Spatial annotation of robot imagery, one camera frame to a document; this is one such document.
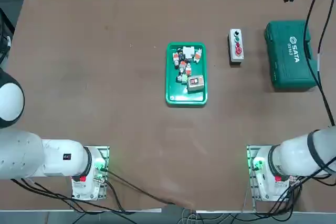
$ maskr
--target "green toolbox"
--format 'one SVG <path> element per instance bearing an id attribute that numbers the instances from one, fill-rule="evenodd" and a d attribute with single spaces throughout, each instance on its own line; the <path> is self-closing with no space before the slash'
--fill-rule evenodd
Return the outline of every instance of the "green toolbox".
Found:
<path id="1" fill-rule="evenodd" d="M 200 42 L 172 42 L 166 52 L 166 102 L 204 106 L 208 99 L 206 49 Z"/>
<path id="2" fill-rule="evenodd" d="M 304 90 L 316 86 L 303 50 L 304 24 L 304 20 L 271 21 L 265 29 L 270 77 L 276 89 Z M 317 62 L 312 58 L 308 29 L 304 43 L 317 76 Z"/>

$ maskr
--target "metal frame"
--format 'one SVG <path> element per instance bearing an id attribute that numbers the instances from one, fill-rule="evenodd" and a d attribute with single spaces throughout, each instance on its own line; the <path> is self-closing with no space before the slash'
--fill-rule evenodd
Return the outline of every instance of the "metal frame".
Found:
<path id="1" fill-rule="evenodd" d="M 87 147 L 94 147 L 99 150 L 101 153 L 102 157 L 105 159 L 106 162 L 106 167 L 105 169 L 109 169 L 109 158 L 110 158 L 110 147 L 109 146 L 87 146 Z M 105 173 L 105 177 L 103 177 L 104 180 L 108 179 L 108 173 Z M 99 189 L 99 195 L 98 199 L 106 199 L 106 191 L 107 191 L 107 185 L 104 184 L 103 186 L 100 186 Z"/>

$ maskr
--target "white component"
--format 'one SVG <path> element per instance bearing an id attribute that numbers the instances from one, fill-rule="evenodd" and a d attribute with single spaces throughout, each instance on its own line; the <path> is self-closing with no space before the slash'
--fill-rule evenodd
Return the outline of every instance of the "white component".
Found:
<path id="1" fill-rule="evenodd" d="M 240 29 L 230 29 L 228 41 L 231 62 L 241 63 L 244 59 L 242 31 Z"/>
<path id="2" fill-rule="evenodd" d="M 202 56 L 202 50 L 199 49 L 199 50 L 195 53 L 195 56 L 194 56 L 194 62 L 199 63 L 199 61 L 200 61 L 200 59 L 201 59 L 201 56 Z"/>
<path id="3" fill-rule="evenodd" d="M 281 173 L 294 176 L 309 176 L 320 167 L 310 155 L 307 134 L 284 141 L 273 153 L 273 163 Z M 336 156 L 336 126 L 316 131 L 313 142 L 320 158 L 326 164 Z M 336 162 L 329 165 L 336 170 Z"/>
<path id="4" fill-rule="evenodd" d="M 183 54 L 185 54 L 186 60 L 192 60 L 195 55 L 195 48 L 194 47 L 183 47 Z"/>
<path id="5" fill-rule="evenodd" d="M 191 65 L 190 65 L 190 63 L 188 63 L 187 66 L 185 67 L 185 74 L 187 76 L 191 76 Z"/>
<path id="6" fill-rule="evenodd" d="M 204 89 L 204 77 L 203 76 L 190 76 L 188 78 L 188 91 L 197 91 Z"/>
<path id="7" fill-rule="evenodd" d="M 42 140 L 44 163 L 32 177 L 77 176 L 84 172 L 88 155 L 83 146 L 72 140 Z"/>
<path id="8" fill-rule="evenodd" d="M 24 106 L 24 96 L 20 87 L 6 83 L 0 87 L 0 118 L 5 121 L 17 119 Z"/>
<path id="9" fill-rule="evenodd" d="M 100 171 L 97 170 L 96 167 L 102 165 L 105 168 L 106 163 L 97 148 L 88 148 L 92 156 L 90 172 L 86 176 L 85 181 L 77 182 L 71 179 L 72 195 L 73 198 L 81 200 L 98 200 L 100 186 L 104 180 L 99 177 Z"/>
<path id="10" fill-rule="evenodd" d="M 0 130 L 0 179 L 30 177 L 44 162 L 39 136 L 15 129 Z"/>
<path id="11" fill-rule="evenodd" d="M 253 159 L 254 173 L 262 201 L 277 201 L 289 186 L 289 179 L 285 181 L 276 179 L 270 171 L 267 158 L 270 148 L 270 146 L 261 147 L 258 155 Z"/>

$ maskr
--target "red component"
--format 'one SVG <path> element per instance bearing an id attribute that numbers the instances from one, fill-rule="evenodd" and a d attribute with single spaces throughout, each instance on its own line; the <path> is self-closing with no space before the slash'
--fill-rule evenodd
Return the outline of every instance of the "red component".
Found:
<path id="1" fill-rule="evenodd" d="M 236 54 L 240 55 L 243 50 L 240 47 L 236 48 Z"/>

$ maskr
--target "brown table surface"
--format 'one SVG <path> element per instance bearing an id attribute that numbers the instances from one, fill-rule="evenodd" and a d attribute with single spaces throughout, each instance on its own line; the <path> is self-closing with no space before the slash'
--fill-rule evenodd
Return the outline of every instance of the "brown table surface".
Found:
<path id="1" fill-rule="evenodd" d="M 44 138 L 109 145 L 110 167 L 150 193 L 193 209 L 239 211 L 248 181 L 246 145 L 278 144 L 329 125 L 317 89 L 274 92 L 269 78 L 266 25 L 305 19 L 310 3 L 25 0 L 7 68 L 26 95 L 16 127 Z M 329 5 L 330 0 L 318 0 L 311 17 L 314 51 Z M 332 15 L 321 66 L 334 111 L 335 26 Z M 230 28 L 243 31 L 240 68 L 229 66 Z M 165 49 L 171 41 L 206 45 L 208 102 L 203 108 L 166 105 Z M 65 178 L 39 181 L 70 195 Z M 128 209 L 163 206 L 114 184 Z M 0 185 L 0 209 L 68 209 L 10 181 Z M 333 188 L 309 182 L 296 210 L 336 211 L 335 195 Z M 115 207 L 111 195 L 98 203 Z M 250 197 L 244 210 L 251 210 Z"/>

